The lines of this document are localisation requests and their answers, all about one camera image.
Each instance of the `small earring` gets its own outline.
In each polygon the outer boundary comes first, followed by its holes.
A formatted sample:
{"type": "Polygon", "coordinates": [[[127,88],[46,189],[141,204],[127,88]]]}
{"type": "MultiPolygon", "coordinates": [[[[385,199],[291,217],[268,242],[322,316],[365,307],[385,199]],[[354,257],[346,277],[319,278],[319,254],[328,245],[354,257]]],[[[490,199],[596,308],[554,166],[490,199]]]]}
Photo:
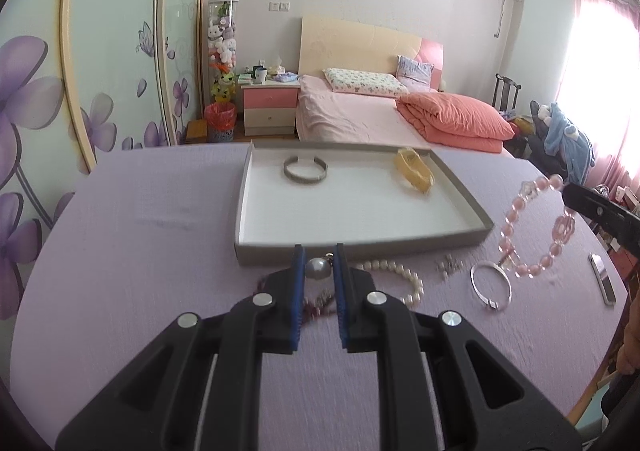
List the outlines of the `small earring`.
{"type": "Polygon", "coordinates": [[[444,261],[437,264],[436,269],[440,273],[443,279],[447,279],[449,274],[456,274],[464,264],[461,261],[457,261],[450,254],[446,254],[444,261]]]}

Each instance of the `person's hand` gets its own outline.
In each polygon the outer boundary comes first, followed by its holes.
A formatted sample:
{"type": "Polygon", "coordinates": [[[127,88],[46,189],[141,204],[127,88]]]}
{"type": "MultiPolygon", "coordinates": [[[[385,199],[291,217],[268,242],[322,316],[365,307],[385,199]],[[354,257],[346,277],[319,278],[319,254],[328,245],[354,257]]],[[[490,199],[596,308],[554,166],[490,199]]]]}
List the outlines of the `person's hand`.
{"type": "Polygon", "coordinates": [[[618,352],[616,368],[623,375],[631,375],[640,368],[640,293],[629,309],[629,323],[625,327],[625,338],[618,352]]]}

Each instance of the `cable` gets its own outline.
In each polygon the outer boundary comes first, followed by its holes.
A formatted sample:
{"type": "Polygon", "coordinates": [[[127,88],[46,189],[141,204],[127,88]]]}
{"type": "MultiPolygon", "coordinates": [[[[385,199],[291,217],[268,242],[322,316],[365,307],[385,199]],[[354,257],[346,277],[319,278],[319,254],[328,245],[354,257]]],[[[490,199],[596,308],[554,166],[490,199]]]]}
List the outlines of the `cable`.
{"type": "Polygon", "coordinates": [[[506,0],[502,0],[502,9],[500,10],[500,24],[498,24],[498,32],[494,34],[494,38],[500,38],[500,30],[502,29],[502,19],[504,18],[504,3],[506,0]]]}

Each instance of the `sliding wardrobe door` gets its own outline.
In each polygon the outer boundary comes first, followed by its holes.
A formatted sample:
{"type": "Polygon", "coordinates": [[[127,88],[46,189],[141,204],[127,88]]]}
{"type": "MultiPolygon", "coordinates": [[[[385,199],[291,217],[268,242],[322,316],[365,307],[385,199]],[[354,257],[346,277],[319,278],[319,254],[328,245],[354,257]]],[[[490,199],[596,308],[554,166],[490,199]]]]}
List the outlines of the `sliding wardrobe door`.
{"type": "Polygon", "coordinates": [[[63,63],[89,170],[105,152],[164,146],[155,0],[63,0],[63,63]]]}
{"type": "Polygon", "coordinates": [[[0,377],[15,316],[44,240],[73,196],[81,158],[60,65],[60,0],[0,11],[0,377]]]}
{"type": "Polygon", "coordinates": [[[159,28],[164,29],[170,49],[161,61],[163,87],[170,104],[178,144],[184,141],[186,126],[200,113],[200,70],[197,45],[200,0],[162,0],[159,28]]]}

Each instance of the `smartphone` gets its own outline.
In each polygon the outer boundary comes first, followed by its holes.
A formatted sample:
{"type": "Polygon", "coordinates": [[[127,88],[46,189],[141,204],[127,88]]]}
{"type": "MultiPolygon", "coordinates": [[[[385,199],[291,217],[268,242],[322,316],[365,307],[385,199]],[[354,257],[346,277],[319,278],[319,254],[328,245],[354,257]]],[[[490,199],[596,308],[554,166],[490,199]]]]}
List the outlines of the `smartphone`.
{"type": "Polygon", "coordinates": [[[602,293],[602,298],[604,300],[605,305],[615,305],[616,304],[616,294],[613,292],[613,286],[611,285],[611,280],[609,278],[609,274],[607,273],[607,269],[604,267],[604,262],[602,258],[597,254],[591,253],[589,255],[589,262],[591,263],[591,268],[596,275],[596,279],[598,280],[598,285],[600,285],[600,291],[602,293]]]}

